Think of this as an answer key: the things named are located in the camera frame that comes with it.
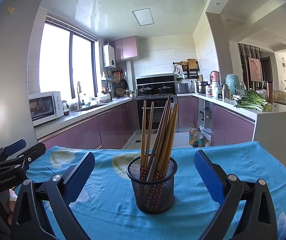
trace silver screw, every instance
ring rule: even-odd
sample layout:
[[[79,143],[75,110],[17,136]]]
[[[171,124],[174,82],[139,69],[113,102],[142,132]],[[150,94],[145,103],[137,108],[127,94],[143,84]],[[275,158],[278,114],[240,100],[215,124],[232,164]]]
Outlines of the silver screw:
[[[30,184],[30,180],[29,180],[29,179],[26,179],[26,180],[23,181],[23,185],[26,186],[26,185],[28,185],[28,184]]]
[[[61,179],[61,175],[54,175],[52,178],[54,181],[58,181]]]
[[[231,181],[236,181],[237,180],[237,177],[234,175],[234,174],[230,174],[228,176],[228,179],[231,180]]]
[[[264,186],[266,184],[264,179],[259,179],[259,184],[261,184],[262,186]]]

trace window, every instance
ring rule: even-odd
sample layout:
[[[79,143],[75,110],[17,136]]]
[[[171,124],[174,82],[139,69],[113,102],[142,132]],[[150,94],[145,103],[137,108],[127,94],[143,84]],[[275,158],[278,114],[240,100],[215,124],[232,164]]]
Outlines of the window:
[[[94,42],[54,24],[45,23],[40,51],[41,92],[60,91],[62,100],[97,96]]]

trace recessed light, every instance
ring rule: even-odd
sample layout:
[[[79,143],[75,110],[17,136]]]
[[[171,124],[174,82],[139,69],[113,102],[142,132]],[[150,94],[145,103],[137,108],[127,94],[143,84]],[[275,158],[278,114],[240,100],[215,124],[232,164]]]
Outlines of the recessed light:
[[[150,8],[132,11],[140,26],[154,24]]]

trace pink painting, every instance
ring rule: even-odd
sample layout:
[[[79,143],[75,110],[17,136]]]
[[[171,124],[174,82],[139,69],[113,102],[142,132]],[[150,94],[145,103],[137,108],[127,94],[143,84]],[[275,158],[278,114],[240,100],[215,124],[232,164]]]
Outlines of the pink painting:
[[[251,81],[262,82],[261,62],[257,58],[249,57]]]

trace basket rim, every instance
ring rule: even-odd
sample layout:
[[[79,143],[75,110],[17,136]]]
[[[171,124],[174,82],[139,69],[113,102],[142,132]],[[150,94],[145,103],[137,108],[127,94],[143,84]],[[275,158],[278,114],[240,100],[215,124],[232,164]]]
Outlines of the basket rim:
[[[165,177],[164,179],[160,179],[160,180],[156,180],[156,181],[145,181],[145,180],[140,180],[140,179],[136,179],[134,178],[131,173],[130,173],[130,166],[132,163],[134,163],[136,160],[140,159],[141,156],[139,157],[136,157],[134,160],[130,161],[129,164],[127,165],[126,167],[126,174],[127,176],[130,178],[131,181],[135,181],[139,184],[146,184],[146,185],[156,185],[156,184],[161,184],[161,183],[164,183],[166,181],[168,181],[169,179],[171,179],[177,172],[178,170],[178,164],[176,163],[176,161],[171,157],[170,160],[173,162],[174,164],[174,168],[173,168],[173,171],[172,171],[172,174],[168,177]]]

